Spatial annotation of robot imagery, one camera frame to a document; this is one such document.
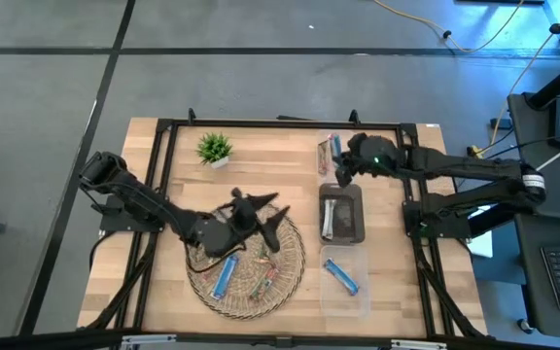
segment plastic tray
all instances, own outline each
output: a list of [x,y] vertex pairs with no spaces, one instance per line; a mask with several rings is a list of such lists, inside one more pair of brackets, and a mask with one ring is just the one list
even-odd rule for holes
[[[332,258],[360,287],[354,296],[323,265]],[[326,317],[366,317],[370,312],[367,250],[327,245],[321,249],[321,309]]]

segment wooden tabletop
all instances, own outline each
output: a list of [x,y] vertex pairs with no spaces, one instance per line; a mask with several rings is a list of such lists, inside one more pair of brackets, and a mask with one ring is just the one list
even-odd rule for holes
[[[122,156],[129,170],[144,179],[153,145],[157,119],[131,120]],[[418,124],[421,146],[444,150],[437,124]],[[213,170],[201,165],[195,153],[206,132],[222,132],[230,138],[233,155],[227,166]],[[343,140],[354,131],[337,130]],[[393,131],[369,131],[395,140]],[[169,229],[160,234],[143,329],[149,332],[292,334],[345,336],[424,337],[425,327],[416,267],[403,228],[402,182],[395,179],[357,176],[363,190],[368,253],[370,313],[364,319],[326,318],[320,297],[321,244],[318,238],[318,181],[316,144],[325,131],[315,129],[179,127],[168,188],[177,205],[210,211],[230,200],[230,190],[244,193],[279,192],[277,206],[291,205],[306,251],[306,269],[296,293],[279,310],[252,321],[226,319],[207,308],[193,292],[185,270],[183,244]],[[167,133],[159,159],[163,159]],[[161,173],[162,161],[155,176]],[[453,193],[450,178],[428,182],[432,193]],[[121,286],[131,243],[131,232],[119,232],[97,250],[87,283],[79,326],[92,322]],[[466,249],[454,239],[439,240],[440,255],[449,294],[474,326],[486,332],[473,266]],[[131,325],[136,291],[126,315]],[[438,299],[432,291],[437,330],[443,333]]]

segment potted plant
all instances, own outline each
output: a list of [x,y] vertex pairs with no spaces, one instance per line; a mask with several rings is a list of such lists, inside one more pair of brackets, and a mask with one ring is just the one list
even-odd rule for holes
[[227,137],[211,132],[202,136],[197,153],[202,158],[202,164],[211,163],[211,167],[217,169],[228,163],[231,150]]

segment black desk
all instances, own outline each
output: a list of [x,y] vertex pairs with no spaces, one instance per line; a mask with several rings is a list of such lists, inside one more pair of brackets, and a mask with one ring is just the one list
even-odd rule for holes
[[[515,137],[518,144],[547,137],[547,112],[531,110],[522,95],[511,95],[508,98],[508,105],[511,119],[516,126]],[[557,153],[558,150],[541,142],[523,148],[520,156],[531,165],[539,166]],[[543,173],[544,175],[556,174],[552,171],[554,169],[560,171],[560,159],[550,164]],[[546,176],[545,180],[548,197],[560,200],[560,178],[552,175]],[[560,310],[556,304],[541,253],[542,246],[560,245],[560,219],[547,216],[516,215],[515,224],[528,283],[526,289],[528,296],[526,297],[529,301],[527,304],[529,319],[540,332],[560,336]]]

